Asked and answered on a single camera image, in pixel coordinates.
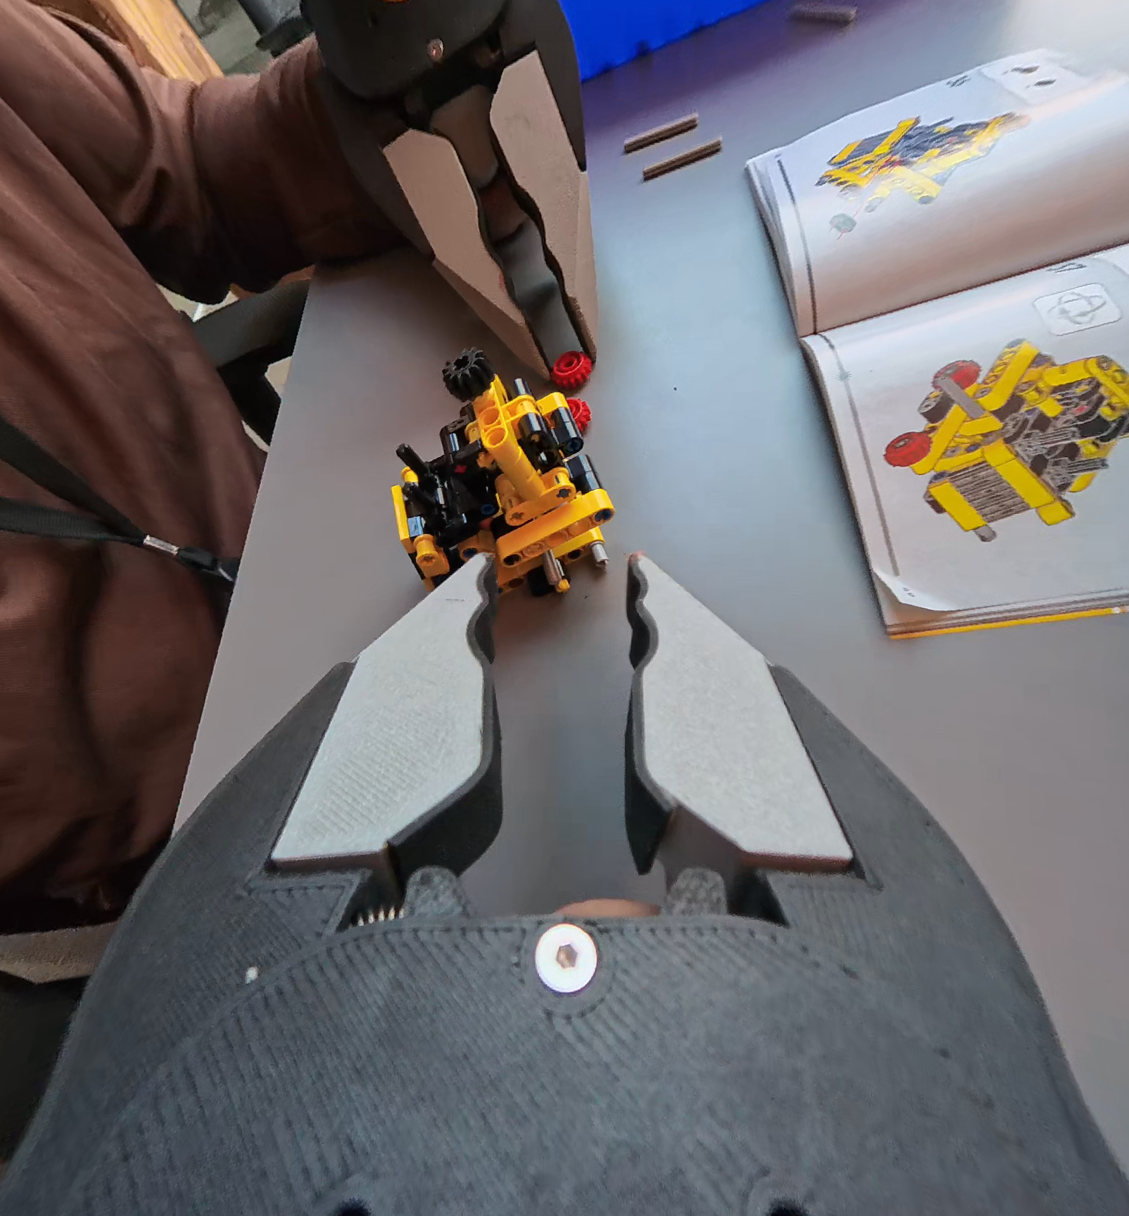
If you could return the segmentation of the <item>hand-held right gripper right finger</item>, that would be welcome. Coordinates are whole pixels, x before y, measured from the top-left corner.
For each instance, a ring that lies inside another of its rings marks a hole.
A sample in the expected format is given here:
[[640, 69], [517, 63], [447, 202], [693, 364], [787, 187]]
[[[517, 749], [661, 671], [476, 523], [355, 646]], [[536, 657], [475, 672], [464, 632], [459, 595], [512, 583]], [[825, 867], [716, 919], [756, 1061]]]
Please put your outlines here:
[[847, 870], [854, 852], [765, 656], [646, 554], [630, 559], [628, 615], [637, 870]]

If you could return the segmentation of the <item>lego instruction booklet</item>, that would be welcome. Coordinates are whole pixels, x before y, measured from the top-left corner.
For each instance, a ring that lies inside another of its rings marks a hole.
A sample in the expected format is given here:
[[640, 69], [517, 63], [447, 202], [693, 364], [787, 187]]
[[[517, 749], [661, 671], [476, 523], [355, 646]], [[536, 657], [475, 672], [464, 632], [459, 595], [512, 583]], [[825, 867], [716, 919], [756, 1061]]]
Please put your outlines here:
[[1129, 76], [1013, 54], [747, 172], [888, 632], [1129, 610]]

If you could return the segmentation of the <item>yellow and black lego model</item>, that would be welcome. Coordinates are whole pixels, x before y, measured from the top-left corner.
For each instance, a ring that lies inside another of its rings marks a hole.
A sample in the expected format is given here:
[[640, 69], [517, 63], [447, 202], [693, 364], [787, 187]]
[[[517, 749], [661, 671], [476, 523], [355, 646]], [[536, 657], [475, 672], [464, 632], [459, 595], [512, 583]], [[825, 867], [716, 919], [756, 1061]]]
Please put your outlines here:
[[538, 397], [522, 377], [509, 390], [476, 347], [452, 358], [444, 380], [461, 409], [440, 433], [442, 453], [425, 459], [401, 444], [392, 488], [401, 542], [426, 587], [484, 554], [502, 594], [564, 594], [568, 568], [585, 557], [604, 570], [603, 525], [616, 507], [568, 396]]

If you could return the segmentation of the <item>person's left forearm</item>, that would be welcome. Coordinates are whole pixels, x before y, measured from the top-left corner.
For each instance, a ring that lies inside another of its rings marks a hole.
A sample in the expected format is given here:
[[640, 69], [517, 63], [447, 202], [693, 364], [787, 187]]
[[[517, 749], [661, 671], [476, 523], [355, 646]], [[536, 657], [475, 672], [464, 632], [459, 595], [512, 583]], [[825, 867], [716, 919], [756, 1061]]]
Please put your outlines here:
[[161, 76], [98, 30], [0, 2], [0, 168], [41, 203], [85, 200], [149, 274], [214, 302], [406, 241], [352, 174], [317, 88], [313, 38], [263, 73]]

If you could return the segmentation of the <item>person in brown shirt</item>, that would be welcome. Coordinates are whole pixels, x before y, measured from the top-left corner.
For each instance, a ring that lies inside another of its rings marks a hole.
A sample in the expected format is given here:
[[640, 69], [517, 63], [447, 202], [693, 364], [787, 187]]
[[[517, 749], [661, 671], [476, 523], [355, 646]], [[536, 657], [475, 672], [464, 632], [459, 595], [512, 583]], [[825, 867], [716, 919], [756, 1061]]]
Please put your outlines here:
[[[0, 178], [0, 419], [178, 545], [239, 557], [260, 454], [189, 323], [77, 191]], [[113, 914], [173, 827], [226, 586], [0, 530], [0, 933]]]

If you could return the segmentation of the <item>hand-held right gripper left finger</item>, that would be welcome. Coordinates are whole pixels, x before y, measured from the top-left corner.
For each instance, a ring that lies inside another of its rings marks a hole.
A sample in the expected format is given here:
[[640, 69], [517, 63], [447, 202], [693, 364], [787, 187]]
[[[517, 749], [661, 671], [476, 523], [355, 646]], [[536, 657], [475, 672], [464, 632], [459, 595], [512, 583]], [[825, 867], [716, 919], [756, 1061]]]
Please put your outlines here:
[[464, 874], [502, 825], [495, 564], [471, 557], [356, 659], [271, 861]]

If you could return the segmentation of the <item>blue plastic bin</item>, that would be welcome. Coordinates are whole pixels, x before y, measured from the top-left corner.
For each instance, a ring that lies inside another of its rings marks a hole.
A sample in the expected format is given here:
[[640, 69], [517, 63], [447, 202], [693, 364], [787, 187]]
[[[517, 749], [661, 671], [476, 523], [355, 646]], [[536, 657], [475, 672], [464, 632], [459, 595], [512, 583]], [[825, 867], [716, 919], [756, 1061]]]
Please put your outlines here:
[[760, 1], [561, 1], [584, 82]]

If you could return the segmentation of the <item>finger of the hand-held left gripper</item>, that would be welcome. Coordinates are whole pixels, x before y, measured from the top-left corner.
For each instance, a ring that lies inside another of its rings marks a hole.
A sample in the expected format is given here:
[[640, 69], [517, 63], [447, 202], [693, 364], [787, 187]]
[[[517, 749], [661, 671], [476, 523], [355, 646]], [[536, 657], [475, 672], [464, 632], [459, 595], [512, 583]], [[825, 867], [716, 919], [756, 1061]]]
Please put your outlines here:
[[383, 158], [441, 276], [514, 357], [550, 378], [556, 267], [494, 129], [406, 129]]
[[560, 359], [593, 366], [600, 325], [589, 176], [538, 50], [504, 68], [489, 121], [519, 221], [495, 244], [512, 298], [549, 369]]

